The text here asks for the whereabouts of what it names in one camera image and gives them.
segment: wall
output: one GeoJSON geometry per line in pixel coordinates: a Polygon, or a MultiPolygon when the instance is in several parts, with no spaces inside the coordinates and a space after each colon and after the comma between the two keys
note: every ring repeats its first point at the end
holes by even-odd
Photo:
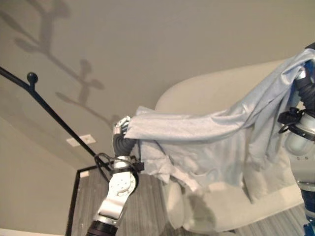
{"type": "MultiPolygon", "coordinates": [[[[139,105],[154,108],[173,84],[300,52],[315,40],[314,9],[313,0],[2,0],[0,65],[25,81],[29,71],[36,72],[36,90],[42,97],[79,135],[90,133],[96,138],[91,145],[95,152],[112,154],[113,123],[133,115],[139,105]]],[[[10,161],[25,156],[25,147],[33,152],[28,155],[29,169],[40,171],[36,160],[44,156],[55,161],[45,160],[42,170],[50,166],[56,170],[58,165],[64,189],[73,181],[74,170],[93,164],[81,147],[65,142],[69,135],[28,94],[3,78],[0,114],[6,122],[0,127],[3,136],[13,139],[13,132],[23,137],[2,141],[6,173],[16,164],[10,161]]],[[[23,178],[26,174],[31,175],[16,171],[14,191],[0,196],[6,206],[3,213],[11,215],[2,219],[0,227],[20,227],[12,218],[17,209],[10,199],[24,185],[38,187],[23,178]]],[[[44,171],[30,178],[41,179],[41,175],[52,186],[60,183],[44,171]]],[[[8,173],[1,180],[6,186],[8,173]]],[[[41,187],[42,192],[51,191],[43,183],[41,187]]],[[[58,204],[68,204],[70,196],[65,195],[58,204]]],[[[31,207],[36,201],[32,194],[25,196],[31,207]]],[[[58,224],[65,224],[63,213],[58,214],[58,224]]],[[[59,233],[50,225],[33,230],[59,233]]]]}
{"type": "Polygon", "coordinates": [[[0,228],[63,235],[76,170],[0,124],[0,228]]]}

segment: fabric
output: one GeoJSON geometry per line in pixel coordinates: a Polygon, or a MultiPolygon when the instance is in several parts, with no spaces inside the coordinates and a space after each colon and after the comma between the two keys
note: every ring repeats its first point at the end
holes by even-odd
{"type": "MultiPolygon", "coordinates": [[[[250,182],[253,174],[278,163],[281,125],[277,117],[290,105],[290,88],[298,70],[314,58],[315,50],[306,49],[288,59],[241,101],[221,112],[172,115],[140,107],[125,137],[141,140],[145,172],[165,182],[171,175],[192,191],[220,181],[241,186],[243,177],[246,184],[255,185],[261,178],[250,182]]],[[[275,184],[262,195],[291,184],[275,184]]]]}

